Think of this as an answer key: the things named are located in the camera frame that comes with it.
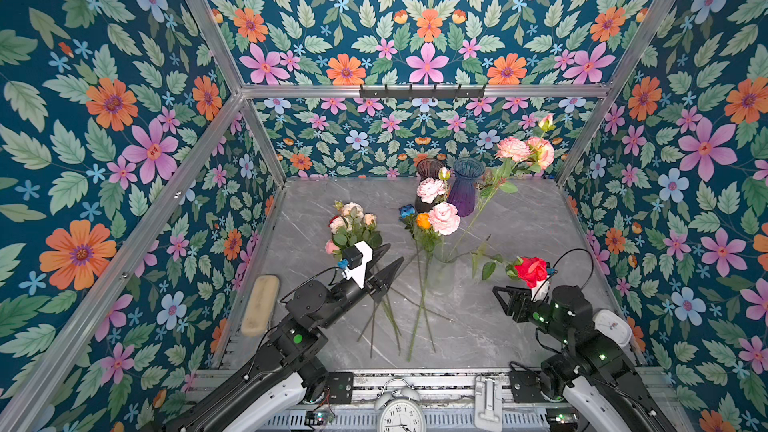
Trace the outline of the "red rose flower stem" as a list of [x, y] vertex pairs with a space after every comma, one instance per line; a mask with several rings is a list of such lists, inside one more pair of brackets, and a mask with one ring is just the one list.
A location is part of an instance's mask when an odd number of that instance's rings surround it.
[[503, 272], [509, 279], [522, 281], [529, 289], [535, 289], [550, 277], [550, 264], [546, 260], [524, 256], [507, 259], [500, 254], [488, 254], [486, 244], [459, 254], [459, 257], [464, 256], [470, 257], [472, 274], [480, 273], [483, 281], [496, 272]]

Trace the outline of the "pink carnation flower stem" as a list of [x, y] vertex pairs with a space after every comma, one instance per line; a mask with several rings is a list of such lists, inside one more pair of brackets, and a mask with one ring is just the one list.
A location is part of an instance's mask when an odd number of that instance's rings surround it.
[[[447, 180], [447, 199], [449, 195], [450, 171], [445, 167], [444, 179]], [[457, 209], [451, 205], [447, 199], [434, 206], [427, 214], [436, 235], [436, 244], [433, 254], [450, 257], [450, 251], [447, 249], [447, 238], [454, 234], [460, 225], [461, 217], [457, 214]]]

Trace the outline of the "pink bud flower stem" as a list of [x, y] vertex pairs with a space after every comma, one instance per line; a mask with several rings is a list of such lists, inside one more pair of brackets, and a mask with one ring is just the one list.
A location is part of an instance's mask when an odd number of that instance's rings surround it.
[[513, 178], [534, 176], [539, 172], [546, 172], [552, 166], [555, 161], [555, 148], [547, 135], [554, 129], [554, 116], [549, 113], [540, 118], [530, 137], [521, 139], [510, 136], [499, 142], [495, 153], [495, 158], [499, 164], [485, 173], [485, 180], [480, 187], [480, 200], [476, 212], [451, 249], [452, 253], [457, 251], [477, 219], [498, 192], [513, 194], [517, 191], [517, 187], [512, 183]]

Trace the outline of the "clear ribbed glass vase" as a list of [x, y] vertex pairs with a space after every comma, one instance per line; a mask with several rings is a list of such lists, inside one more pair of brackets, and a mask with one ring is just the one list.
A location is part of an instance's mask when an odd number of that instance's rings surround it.
[[455, 285], [456, 266], [456, 257], [432, 254], [427, 264], [427, 290], [436, 296], [452, 292]]

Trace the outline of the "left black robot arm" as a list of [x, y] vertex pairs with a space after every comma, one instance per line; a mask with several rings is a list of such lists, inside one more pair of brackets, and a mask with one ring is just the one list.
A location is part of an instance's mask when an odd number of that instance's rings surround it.
[[338, 266], [345, 278], [329, 287], [316, 276], [287, 295], [287, 314], [263, 336], [254, 355], [220, 386], [174, 419], [144, 431], [255, 431], [278, 413], [322, 395], [328, 370], [318, 359], [324, 331], [366, 297], [380, 302], [403, 267], [402, 257], [380, 270], [384, 244], [364, 252], [352, 246]]

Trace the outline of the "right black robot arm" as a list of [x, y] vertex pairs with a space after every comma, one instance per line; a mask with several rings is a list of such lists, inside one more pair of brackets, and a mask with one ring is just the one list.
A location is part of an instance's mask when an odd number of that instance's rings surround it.
[[540, 299], [521, 287], [492, 292], [507, 317], [559, 343], [536, 373], [544, 398], [567, 402], [596, 431], [675, 429], [628, 355], [632, 331], [615, 313], [594, 310], [578, 286], [557, 286]]

